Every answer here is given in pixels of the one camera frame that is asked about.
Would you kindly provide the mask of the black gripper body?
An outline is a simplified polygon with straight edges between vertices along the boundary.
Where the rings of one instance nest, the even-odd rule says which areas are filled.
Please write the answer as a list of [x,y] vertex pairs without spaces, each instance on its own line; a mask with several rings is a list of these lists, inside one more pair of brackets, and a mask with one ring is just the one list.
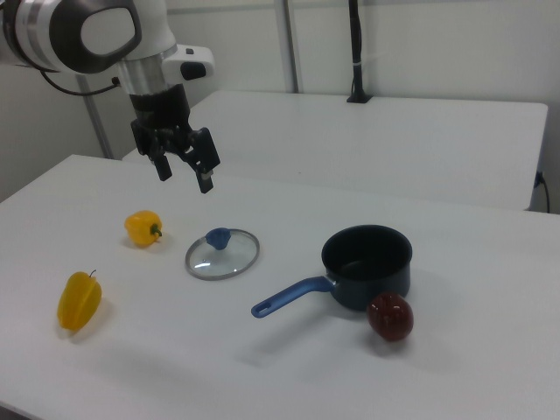
[[130,97],[136,119],[131,122],[136,148],[142,156],[156,149],[152,143],[175,154],[206,152],[202,130],[193,130],[189,124],[190,107],[182,85],[176,85],[157,94]]

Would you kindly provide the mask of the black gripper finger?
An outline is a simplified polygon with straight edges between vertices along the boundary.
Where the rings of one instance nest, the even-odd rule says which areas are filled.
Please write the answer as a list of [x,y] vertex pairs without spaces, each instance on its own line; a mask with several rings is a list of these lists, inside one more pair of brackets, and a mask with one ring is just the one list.
[[148,156],[157,170],[157,175],[161,181],[166,181],[172,176],[172,170],[165,155],[165,147],[159,138],[159,133],[154,131],[150,135],[150,147]]
[[220,157],[208,128],[189,130],[179,135],[179,158],[195,172],[201,193],[214,188],[212,176],[214,168],[220,164]]

